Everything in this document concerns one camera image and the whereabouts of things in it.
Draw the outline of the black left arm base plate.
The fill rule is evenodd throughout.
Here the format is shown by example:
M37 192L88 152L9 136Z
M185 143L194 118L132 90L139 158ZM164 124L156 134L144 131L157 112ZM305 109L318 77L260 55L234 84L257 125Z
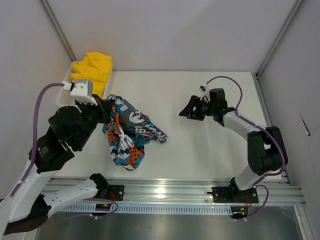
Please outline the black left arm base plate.
M110 185L106 194L106 198L115 202L121 202L124 199L124 193L124 185Z

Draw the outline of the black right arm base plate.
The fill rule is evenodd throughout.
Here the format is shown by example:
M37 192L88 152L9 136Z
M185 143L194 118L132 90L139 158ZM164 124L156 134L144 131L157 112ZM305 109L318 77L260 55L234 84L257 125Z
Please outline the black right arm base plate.
M236 187L216 186L212 187L211 191L206 194L212 196L214 203L257 204L259 202L255 188L238 190Z

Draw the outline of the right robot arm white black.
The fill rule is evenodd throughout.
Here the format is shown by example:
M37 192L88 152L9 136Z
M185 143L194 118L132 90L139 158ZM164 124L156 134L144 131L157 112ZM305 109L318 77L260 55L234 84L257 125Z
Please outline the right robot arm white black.
M216 203L242 203L245 197L254 197L258 183L266 177L281 175L288 163L280 129L257 125L229 107L222 88L209 90L208 96L191 96L179 116L197 121L212 117L247 142L248 165L227 187L212 188L210 194Z

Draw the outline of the colourful patterned shorts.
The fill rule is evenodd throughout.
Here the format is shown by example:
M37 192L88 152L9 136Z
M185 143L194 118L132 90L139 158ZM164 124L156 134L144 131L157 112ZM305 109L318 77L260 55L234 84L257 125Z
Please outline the colourful patterned shorts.
M102 132L107 137L111 159L116 166L134 171L145 157L145 145L155 141L165 144L168 135L123 97L110 94L107 99L113 106L110 123L103 125Z

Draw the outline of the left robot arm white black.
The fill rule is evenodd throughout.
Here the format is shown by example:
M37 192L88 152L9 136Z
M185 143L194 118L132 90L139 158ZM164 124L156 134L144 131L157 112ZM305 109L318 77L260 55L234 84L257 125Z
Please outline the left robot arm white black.
M65 106L50 117L49 129L29 153L25 174L13 193L0 201L2 236L32 231L59 210L86 199L110 200L107 180L94 173L84 182L54 193L42 191L75 152L83 150L98 124L111 121L113 100L98 98L96 105Z

